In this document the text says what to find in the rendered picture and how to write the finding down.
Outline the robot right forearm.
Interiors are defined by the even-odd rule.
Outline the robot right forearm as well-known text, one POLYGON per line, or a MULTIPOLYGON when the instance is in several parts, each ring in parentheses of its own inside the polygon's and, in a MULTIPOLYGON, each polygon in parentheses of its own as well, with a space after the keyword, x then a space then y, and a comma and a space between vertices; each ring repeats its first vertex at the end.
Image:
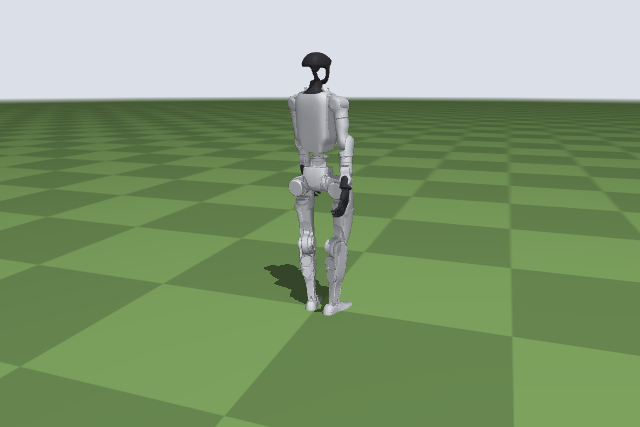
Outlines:
POLYGON ((348 186, 351 186, 353 184, 353 179, 352 179, 352 173, 353 173, 353 165, 352 165, 352 157, 353 157, 353 150, 354 150, 354 139, 352 136, 348 136, 346 138, 346 143, 345 143, 345 150, 342 150, 339 152, 339 158, 340 158, 340 178, 339 178, 339 183, 341 181, 341 178, 343 176, 347 176, 348 177, 348 186))

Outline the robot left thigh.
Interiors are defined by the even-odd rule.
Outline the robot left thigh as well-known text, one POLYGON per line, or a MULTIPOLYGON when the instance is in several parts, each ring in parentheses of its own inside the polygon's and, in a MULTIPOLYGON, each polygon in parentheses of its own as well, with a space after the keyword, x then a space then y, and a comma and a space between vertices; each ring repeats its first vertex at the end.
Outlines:
POLYGON ((289 191, 296 196, 294 205, 300 225, 302 251, 303 253, 314 252, 317 247, 314 237, 314 191, 304 188, 303 174, 292 179, 289 183, 289 191))

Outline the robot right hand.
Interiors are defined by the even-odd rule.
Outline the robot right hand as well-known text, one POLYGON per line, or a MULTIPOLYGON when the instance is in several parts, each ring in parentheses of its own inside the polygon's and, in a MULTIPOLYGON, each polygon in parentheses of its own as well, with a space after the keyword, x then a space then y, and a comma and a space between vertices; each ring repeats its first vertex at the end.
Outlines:
POLYGON ((352 189, 351 186, 348 186, 348 177, 347 176, 343 176, 341 178, 340 189, 342 190, 342 192, 341 192, 341 195, 340 195, 340 202, 338 204, 338 207, 335 210, 331 211, 331 212, 334 212, 334 213, 332 213, 332 215, 334 215, 333 217, 341 217, 342 215, 344 215, 344 213, 346 211, 346 207, 347 207, 348 201, 349 201, 349 191, 352 189))

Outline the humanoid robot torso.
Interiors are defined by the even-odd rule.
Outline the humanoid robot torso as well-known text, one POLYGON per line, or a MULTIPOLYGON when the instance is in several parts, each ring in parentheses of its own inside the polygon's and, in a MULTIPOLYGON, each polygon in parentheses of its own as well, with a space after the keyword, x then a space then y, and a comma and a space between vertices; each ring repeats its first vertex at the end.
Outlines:
POLYGON ((333 175, 333 168, 327 166, 329 155, 321 153, 333 150, 337 140, 334 113, 328 105, 328 95, 336 94, 329 92, 329 88, 326 91, 321 88, 324 91, 321 93, 303 94, 305 88, 295 100, 297 135, 302 150, 314 155, 309 166, 303 168, 303 186, 307 190, 328 191, 326 180, 333 175))

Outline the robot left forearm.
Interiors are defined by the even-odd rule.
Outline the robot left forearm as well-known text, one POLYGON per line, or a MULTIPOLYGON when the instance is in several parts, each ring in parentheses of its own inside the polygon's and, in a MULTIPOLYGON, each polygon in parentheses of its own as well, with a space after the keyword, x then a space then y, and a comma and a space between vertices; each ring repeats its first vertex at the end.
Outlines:
POLYGON ((304 167, 309 166, 309 161, 311 158, 310 152, 303 151, 300 141, 296 140, 296 138, 295 138, 295 145, 296 145, 296 149, 298 149, 300 165, 303 164, 304 167))

